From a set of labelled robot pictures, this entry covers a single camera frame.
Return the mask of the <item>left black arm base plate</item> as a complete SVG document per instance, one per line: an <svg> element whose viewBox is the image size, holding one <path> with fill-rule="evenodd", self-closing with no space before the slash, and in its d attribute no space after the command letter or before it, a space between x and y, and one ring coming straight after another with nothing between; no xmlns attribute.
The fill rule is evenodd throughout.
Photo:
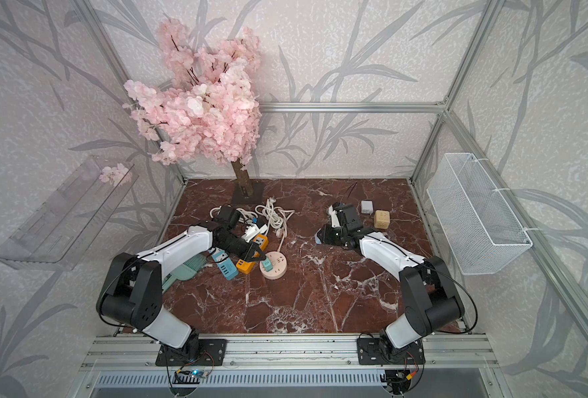
<svg viewBox="0 0 588 398"><path fill-rule="evenodd" d="M222 366L227 348L226 339L206 338L186 343L183 348L161 345L156 366Z"/></svg>

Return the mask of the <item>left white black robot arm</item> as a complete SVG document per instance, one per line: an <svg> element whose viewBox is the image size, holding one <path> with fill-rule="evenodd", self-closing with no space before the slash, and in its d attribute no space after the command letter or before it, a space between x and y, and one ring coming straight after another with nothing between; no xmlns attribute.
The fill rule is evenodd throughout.
<svg viewBox="0 0 588 398"><path fill-rule="evenodd" d="M265 260L257 243L234 234L239 218L236 209L223 207L213 220L191 226L152 249L114 257L96 304L100 318L137 329L169 348L196 350L199 333L164 307L162 283L186 261L212 249L240 260Z"/></svg>

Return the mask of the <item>white charger plug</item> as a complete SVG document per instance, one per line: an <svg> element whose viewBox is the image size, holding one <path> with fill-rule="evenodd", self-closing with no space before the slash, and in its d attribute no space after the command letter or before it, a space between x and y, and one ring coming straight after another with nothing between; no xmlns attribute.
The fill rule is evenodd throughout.
<svg viewBox="0 0 588 398"><path fill-rule="evenodd" d="M363 200L360 202L360 213L364 215L371 215L375 211L372 201Z"/></svg>

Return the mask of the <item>beige cube charger plug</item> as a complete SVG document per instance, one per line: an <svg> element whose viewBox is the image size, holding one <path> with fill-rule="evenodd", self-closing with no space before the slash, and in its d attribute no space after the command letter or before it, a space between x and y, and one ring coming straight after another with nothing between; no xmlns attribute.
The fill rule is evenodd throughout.
<svg viewBox="0 0 588 398"><path fill-rule="evenodd" d="M388 211L377 210L374 215L374 227L387 230L390 227L391 217Z"/></svg>

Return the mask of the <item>teal charger plug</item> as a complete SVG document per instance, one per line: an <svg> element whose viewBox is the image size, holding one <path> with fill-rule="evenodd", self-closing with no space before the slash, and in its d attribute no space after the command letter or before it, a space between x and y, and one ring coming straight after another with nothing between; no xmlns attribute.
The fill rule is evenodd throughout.
<svg viewBox="0 0 588 398"><path fill-rule="evenodd" d="M272 262L269 259L260 262L262 272L270 272L273 269Z"/></svg>

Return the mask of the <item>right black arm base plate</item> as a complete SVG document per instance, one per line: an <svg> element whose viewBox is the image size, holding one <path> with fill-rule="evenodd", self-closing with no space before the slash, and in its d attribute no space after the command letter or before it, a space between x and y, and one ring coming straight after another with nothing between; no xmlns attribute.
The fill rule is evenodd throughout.
<svg viewBox="0 0 588 398"><path fill-rule="evenodd" d="M423 342L418 340L404 348L388 348L380 343L379 338L372 336L358 337L356 350L360 365L407 365L422 366L425 364Z"/></svg>

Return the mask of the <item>round pink power socket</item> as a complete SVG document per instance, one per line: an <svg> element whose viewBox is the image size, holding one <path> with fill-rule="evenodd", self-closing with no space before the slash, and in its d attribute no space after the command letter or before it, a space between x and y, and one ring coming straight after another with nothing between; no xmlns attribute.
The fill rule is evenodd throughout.
<svg viewBox="0 0 588 398"><path fill-rule="evenodd" d="M284 277L287 272L287 259L285 255L278 251L271 251L267 253L266 259L271 260L273 269L270 272L262 272L261 266L259 265L259 270L262 275L268 280L278 280Z"/></svg>

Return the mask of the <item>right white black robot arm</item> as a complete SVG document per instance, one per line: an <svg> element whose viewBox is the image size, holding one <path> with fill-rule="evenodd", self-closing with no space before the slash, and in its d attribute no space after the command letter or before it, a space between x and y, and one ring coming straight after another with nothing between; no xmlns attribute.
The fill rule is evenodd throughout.
<svg viewBox="0 0 588 398"><path fill-rule="evenodd" d="M383 232L366 227L355 207L336 202L327 209L330 219L317 232L317 241L353 250L371 260L401 284L403 314L380 332L380 349L386 355L408 347L466 313L463 287L439 257L426 258L392 242Z"/></svg>

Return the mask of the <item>teal power strip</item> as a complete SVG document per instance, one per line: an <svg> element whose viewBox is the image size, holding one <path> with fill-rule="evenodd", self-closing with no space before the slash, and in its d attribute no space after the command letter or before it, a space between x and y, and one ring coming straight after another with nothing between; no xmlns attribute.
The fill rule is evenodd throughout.
<svg viewBox="0 0 588 398"><path fill-rule="evenodd" d="M232 280L239 274L239 271L230 259L229 254L224 250L214 248L210 256L226 280Z"/></svg>

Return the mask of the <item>orange power strip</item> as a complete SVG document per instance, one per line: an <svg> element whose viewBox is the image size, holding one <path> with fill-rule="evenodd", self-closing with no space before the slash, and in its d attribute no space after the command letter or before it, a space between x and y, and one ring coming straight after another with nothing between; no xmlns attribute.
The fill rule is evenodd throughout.
<svg viewBox="0 0 588 398"><path fill-rule="evenodd" d="M267 245L269 244L268 238L263 234L256 235L251 240L251 242L254 243L255 245L257 245L262 253L265 252L265 249L266 249ZM256 265L257 265L257 261L249 262L249 261L240 259L237 261L235 266L239 272L247 275L255 268Z"/></svg>

